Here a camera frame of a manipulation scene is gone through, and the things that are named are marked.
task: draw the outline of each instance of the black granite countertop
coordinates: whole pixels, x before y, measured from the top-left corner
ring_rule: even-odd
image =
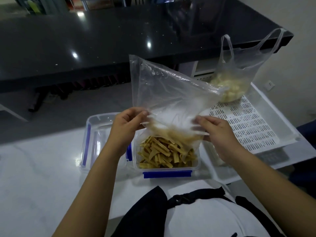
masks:
[[[251,47],[279,26],[238,0],[112,8],[0,21],[0,92],[126,71],[129,54],[162,64],[219,56],[220,38]],[[263,46],[271,48],[275,33]],[[281,46],[293,34],[287,31]]]

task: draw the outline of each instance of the forearm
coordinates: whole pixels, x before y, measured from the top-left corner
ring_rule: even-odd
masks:
[[[104,236],[118,159],[104,147],[54,237]]]
[[[231,165],[288,236],[316,236],[316,200],[245,149]]]

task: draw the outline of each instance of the bag handle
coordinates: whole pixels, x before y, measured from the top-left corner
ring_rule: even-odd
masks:
[[[263,44],[269,39],[269,37],[270,37],[275,31],[277,31],[277,30],[281,30],[281,32],[280,32],[280,35],[279,35],[278,39],[276,40],[276,43],[275,43],[274,47],[273,47],[272,50],[270,51],[270,53],[274,53],[274,52],[278,49],[279,44],[280,44],[280,42],[281,42],[281,40],[282,40],[283,34],[284,34],[284,32],[286,31],[286,30],[283,29],[283,28],[277,28],[277,29],[274,29],[273,31],[271,31],[270,34],[267,35],[267,36],[257,45],[257,49],[260,50],[260,48],[262,47],[262,45],[263,45]]]
[[[230,36],[229,35],[224,35],[222,36],[222,48],[221,48],[221,55],[220,55],[220,60],[221,61],[225,61],[224,60],[224,50],[223,50],[223,44],[224,44],[224,39],[226,38],[227,42],[228,42],[228,46],[229,46],[229,50],[230,50],[230,54],[231,54],[231,58],[234,58],[234,51],[233,51],[233,45],[232,42],[230,40]]]

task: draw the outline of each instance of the clear plastic bag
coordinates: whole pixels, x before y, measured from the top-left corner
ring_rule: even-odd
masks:
[[[189,151],[198,148],[203,134],[192,120],[219,102],[222,87],[191,79],[160,64],[130,55],[133,106],[146,108],[147,135],[172,139]]]
[[[260,48],[268,38],[277,30],[280,35],[270,51],[262,52]],[[227,87],[220,102],[230,102],[242,97],[250,87],[252,80],[259,68],[278,49],[282,40],[283,28],[273,30],[258,45],[247,49],[233,49],[229,35],[222,36],[222,49],[214,78],[210,81],[213,85]],[[229,50],[223,50],[224,39],[226,38]]]

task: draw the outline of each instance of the white countertop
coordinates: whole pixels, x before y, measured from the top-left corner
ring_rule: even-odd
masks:
[[[86,177],[79,169],[83,135],[81,128],[0,146],[1,236],[53,234]],[[283,150],[285,161],[274,164],[274,168],[316,156],[316,150],[304,138]],[[124,215],[157,185],[167,190],[196,179],[214,179],[214,167],[203,145],[200,154],[202,168],[191,178],[144,179],[130,169],[118,170],[110,219]],[[222,182],[239,179],[232,173]]]

